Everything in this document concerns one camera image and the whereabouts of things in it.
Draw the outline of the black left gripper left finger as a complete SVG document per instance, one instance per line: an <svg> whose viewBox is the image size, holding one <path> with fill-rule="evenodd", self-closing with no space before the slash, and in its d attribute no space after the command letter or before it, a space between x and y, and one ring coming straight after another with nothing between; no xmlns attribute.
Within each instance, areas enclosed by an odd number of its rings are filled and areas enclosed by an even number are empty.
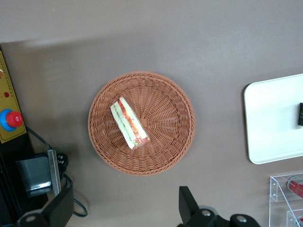
<svg viewBox="0 0 303 227"><path fill-rule="evenodd" d="M18 220L18 227L65 227L74 212L73 189L65 188L41 211Z"/></svg>

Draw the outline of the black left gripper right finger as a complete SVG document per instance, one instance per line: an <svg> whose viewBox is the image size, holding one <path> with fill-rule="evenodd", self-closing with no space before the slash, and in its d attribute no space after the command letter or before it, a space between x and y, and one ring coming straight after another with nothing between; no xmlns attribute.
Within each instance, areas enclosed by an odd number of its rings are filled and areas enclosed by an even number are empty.
<svg viewBox="0 0 303 227"><path fill-rule="evenodd" d="M187 186L179 187L178 210L182 223L179 227L214 227L216 211L208 206L199 206Z"/></svg>

